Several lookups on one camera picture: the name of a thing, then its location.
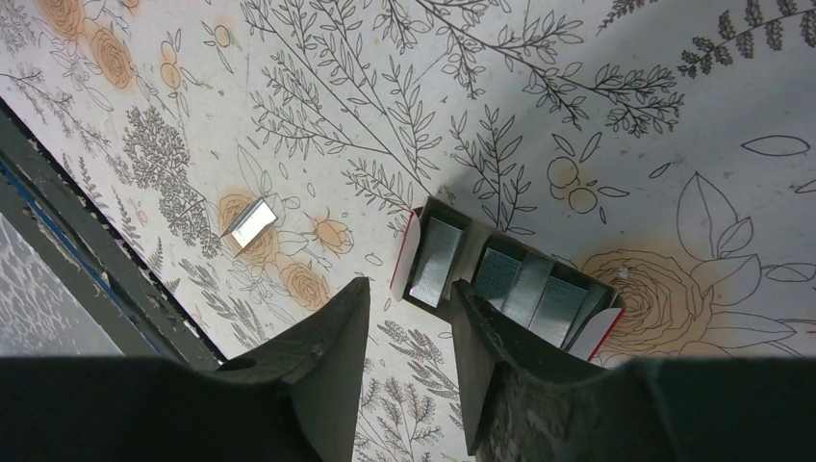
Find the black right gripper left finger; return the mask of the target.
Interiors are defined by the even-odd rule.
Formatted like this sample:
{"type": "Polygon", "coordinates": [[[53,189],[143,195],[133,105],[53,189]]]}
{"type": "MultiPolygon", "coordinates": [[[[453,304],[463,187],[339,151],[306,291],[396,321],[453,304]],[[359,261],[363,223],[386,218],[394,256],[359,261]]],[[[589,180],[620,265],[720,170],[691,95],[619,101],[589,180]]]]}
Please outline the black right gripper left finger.
{"type": "Polygon", "coordinates": [[[5,461],[348,461],[370,282],[213,371],[158,357],[5,357],[5,461]]]}

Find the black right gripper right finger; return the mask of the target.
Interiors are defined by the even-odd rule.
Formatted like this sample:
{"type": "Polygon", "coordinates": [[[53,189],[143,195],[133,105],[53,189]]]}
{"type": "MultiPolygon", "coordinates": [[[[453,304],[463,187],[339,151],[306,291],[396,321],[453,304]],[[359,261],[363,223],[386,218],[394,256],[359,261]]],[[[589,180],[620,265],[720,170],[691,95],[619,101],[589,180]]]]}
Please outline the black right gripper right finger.
{"type": "Polygon", "coordinates": [[[464,280],[451,319],[478,461],[811,461],[815,363],[636,358],[608,370],[502,315],[464,280]]]}

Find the red staple box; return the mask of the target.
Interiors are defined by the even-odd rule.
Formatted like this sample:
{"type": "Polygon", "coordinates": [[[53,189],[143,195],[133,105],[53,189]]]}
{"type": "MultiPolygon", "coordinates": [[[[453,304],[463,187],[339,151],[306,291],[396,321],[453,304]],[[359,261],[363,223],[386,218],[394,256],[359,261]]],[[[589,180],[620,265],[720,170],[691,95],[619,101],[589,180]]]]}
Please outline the red staple box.
{"type": "Polygon", "coordinates": [[[515,324],[585,361],[625,312],[610,284],[430,196],[407,220],[392,295],[450,321],[459,280],[515,324]]]}

